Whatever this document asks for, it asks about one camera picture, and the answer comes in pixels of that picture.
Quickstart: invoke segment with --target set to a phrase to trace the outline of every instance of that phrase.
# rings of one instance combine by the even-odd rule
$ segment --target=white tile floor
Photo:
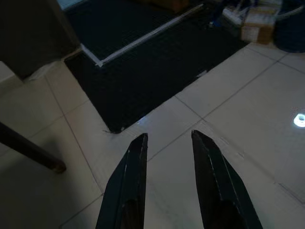
[[[62,158],[55,175],[0,145],[1,228],[95,228],[107,181],[149,134],[146,229],[202,229],[190,132],[212,137],[264,229],[305,229],[305,55],[250,44],[113,135],[61,62],[0,97],[0,122]]]

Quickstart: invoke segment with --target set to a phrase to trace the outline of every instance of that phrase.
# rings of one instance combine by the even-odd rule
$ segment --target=dark wooden leg
[[[3,123],[0,123],[0,142],[46,166],[55,173],[62,173],[66,170],[66,165],[61,160],[50,155],[47,151],[8,128]]]

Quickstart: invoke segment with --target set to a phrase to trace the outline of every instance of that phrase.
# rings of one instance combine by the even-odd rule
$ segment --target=blue barrel
[[[300,0],[284,0],[281,14],[289,13],[304,5]],[[295,14],[275,23],[274,44],[286,52],[305,52],[305,7]]]

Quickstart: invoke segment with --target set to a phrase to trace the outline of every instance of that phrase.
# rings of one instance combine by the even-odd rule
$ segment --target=black floor mat
[[[84,53],[66,60],[112,132],[129,127],[246,45],[221,28],[207,28],[209,7],[102,68]]]
[[[100,60],[175,17],[132,0],[88,0],[66,16],[81,43]]]

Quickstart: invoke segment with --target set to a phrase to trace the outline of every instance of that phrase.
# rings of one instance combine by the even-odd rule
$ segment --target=black rubber mat
[[[66,16],[81,43],[100,60],[175,17],[132,0],[86,0]]]
[[[66,60],[110,131],[129,127],[246,45],[221,28],[207,28],[210,7],[102,68],[82,52]]]

